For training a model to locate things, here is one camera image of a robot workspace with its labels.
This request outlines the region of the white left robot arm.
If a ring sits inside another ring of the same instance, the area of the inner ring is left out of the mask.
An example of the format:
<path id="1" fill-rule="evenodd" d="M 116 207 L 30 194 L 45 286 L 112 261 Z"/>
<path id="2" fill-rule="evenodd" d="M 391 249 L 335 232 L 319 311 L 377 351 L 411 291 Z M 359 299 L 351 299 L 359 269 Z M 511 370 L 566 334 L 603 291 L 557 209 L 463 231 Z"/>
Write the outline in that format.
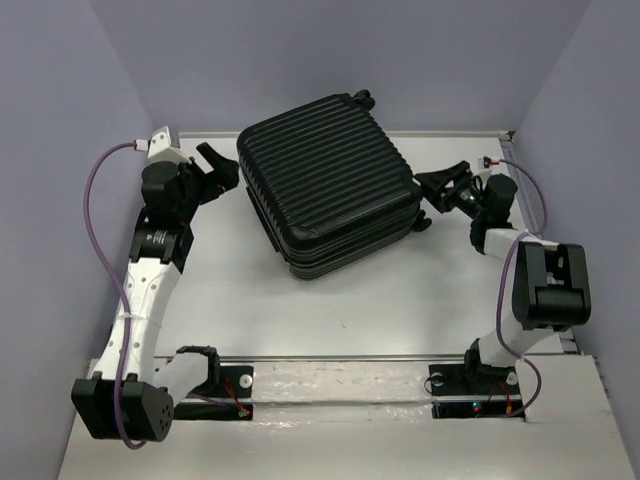
<path id="1" fill-rule="evenodd" d="M 151 158 L 141 173 L 143 206 L 124 277 L 112 280 L 119 303 L 110 336 L 90 375 L 74 382 L 71 399 L 95 439 L 119 440 L 128 449 L 161 442 L 174 410 L 191 394 L 209 395 L 221 383 L 217 350 L 179 348 L 162 369 L 156 346 L 165 312 L 186 266 L 197 210 L 237 187 L 239 165 L 208 143 L 196 147 L 209 164 L 205 172 L 192 157 Z"/>

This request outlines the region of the black ribbed hard-shell suitcase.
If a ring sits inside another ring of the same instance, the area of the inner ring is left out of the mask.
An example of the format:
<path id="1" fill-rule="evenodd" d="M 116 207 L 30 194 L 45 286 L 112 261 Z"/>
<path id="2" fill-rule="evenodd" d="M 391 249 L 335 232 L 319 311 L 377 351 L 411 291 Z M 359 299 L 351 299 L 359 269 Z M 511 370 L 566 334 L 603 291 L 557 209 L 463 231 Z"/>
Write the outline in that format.
<path id="1" fill-rule="evenodd" d="M 314 280 L 428 229 L 411 167 L 367 90 L 332 94 L 245 128 L 246 191 L 290 274 Z"/>

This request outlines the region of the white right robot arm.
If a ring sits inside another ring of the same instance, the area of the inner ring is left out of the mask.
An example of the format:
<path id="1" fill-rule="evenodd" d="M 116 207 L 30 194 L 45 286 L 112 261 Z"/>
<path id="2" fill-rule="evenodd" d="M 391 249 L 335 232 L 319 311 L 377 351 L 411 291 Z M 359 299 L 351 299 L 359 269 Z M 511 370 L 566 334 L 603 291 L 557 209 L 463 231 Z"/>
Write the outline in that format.
<path id="1" fill-rule="evenodd" d="M 422 195 L 438 212 L 458 209 L 470 220 L 474 249 L 502 261 L 494 329 L 473 341 L 460 368 L 462 384 L 482 392 L 504 380 L 532 347 L 556 332 L 585 324 L 591 293 L 585 250 L 577 244 L 543 240 L 510 220 L 516 182 L 492 171 L 483 158 L 475 174 L 468 162 L 418 173 Z"/>

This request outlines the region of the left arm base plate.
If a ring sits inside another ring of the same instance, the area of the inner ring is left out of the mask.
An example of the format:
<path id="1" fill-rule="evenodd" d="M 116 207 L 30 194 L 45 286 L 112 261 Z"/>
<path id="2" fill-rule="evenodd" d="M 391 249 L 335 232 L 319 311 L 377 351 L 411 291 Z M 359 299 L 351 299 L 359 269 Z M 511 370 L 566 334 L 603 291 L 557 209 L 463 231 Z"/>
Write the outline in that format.
<path id="1" fill-rule="evenodd" d="M 221 367 L 216 385 L 203 385 L 182 400 L 174 409 L 179 421 L 252 421 L 254 366 L 227 364 Z"/>

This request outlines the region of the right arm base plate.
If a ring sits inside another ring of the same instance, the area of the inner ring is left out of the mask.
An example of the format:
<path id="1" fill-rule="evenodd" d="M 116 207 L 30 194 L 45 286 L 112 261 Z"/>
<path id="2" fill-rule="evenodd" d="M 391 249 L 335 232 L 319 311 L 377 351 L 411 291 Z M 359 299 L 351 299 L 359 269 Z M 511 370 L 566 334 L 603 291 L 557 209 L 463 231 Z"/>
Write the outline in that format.
<path id="1" fill-rule="evenodd" d="M 432 397 L 435 420 L 525 416 L 519 412 L 524 402 L 513 367 L 486 375 L 471 374 L 462 363 L 432 364 L 424 389 Z"/>

